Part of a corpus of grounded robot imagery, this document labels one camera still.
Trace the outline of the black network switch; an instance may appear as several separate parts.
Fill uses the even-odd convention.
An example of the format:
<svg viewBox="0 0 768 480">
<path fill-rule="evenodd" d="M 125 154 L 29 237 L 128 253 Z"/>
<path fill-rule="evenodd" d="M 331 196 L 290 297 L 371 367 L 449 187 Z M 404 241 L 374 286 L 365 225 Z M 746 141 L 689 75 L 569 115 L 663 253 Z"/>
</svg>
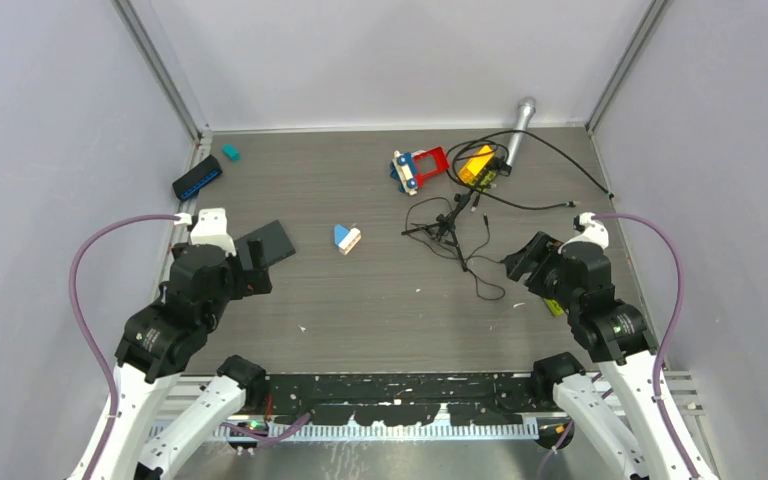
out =
<svg viewBox="0 0 768 480">
<path fill-rule="evenodd" d="M 178 200 L 186 201 L 197 195 L 222 173 L 219 161 L 213 155 L 208 155 L 172 183 L 173 193 Z"/>
</svg>

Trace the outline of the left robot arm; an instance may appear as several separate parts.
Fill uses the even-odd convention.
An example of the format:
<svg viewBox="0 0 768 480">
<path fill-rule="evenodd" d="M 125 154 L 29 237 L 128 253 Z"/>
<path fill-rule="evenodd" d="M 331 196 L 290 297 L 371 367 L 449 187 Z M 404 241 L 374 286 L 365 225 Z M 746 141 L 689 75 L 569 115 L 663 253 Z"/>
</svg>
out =
<svg viewBox="0 0 768 480">
<path fill-rule="evenodd" d="M 265 405 L 264 368 L 231 355 L 183 413 L 160 433 L 150 432 L 227 305 L 271 292 L 261 241 L 248 241 L 247 249 L 239 254 L 209 244 L 175 246 L 159 297 L 125 324 L 115 352 L 115 391 L 71 478 L 172 479 L 221 422 Z"/>
</svg>

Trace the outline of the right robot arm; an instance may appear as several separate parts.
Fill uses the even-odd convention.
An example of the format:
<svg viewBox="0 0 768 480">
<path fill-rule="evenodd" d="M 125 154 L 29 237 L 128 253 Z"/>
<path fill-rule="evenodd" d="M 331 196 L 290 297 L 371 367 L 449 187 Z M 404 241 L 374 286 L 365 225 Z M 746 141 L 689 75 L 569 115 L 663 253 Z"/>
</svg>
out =
<svg viewBox="0 0 768 480">
<path fill-rule="evenodd" d="M 624 414 L 615 414 L 568 352 L 534 364 L 532 400 L 566 412 L 618 479 L 714 479 L 656 363 L 658 344 L 643 314 L 615 294 L 608 245 L 600 223 L 566 242 L 539 232 L 502 263 L 509 279 L 566 312 Z"/>
</svg>

